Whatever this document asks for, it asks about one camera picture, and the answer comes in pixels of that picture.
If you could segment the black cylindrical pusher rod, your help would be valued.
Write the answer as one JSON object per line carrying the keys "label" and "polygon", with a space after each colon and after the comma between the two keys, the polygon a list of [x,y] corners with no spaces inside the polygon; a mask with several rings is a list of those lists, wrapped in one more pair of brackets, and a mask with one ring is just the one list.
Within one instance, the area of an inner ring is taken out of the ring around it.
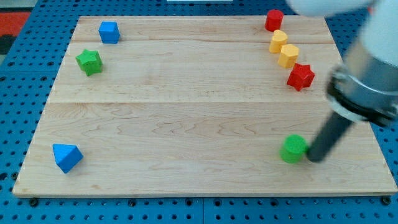
{"label": "black cylindrical pusher rod", "polygon": [[307,159],[311,162],[323,161],[352,123],[351,120],[332,112],[308,148]]}

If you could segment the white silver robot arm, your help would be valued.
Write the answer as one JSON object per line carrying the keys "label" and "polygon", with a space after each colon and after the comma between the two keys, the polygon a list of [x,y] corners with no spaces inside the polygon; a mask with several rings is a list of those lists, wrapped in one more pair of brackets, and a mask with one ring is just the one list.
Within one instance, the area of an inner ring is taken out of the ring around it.
{"label": "white silver robot arm", "polygon": [[308,160],[321,162],[353,122],[388,126],[397,120],[397,1],[288,0],[287,4],[307,17],[361,7],[371,10],[342,63],[331,71],[326,96],[333,112],[307,151]]}

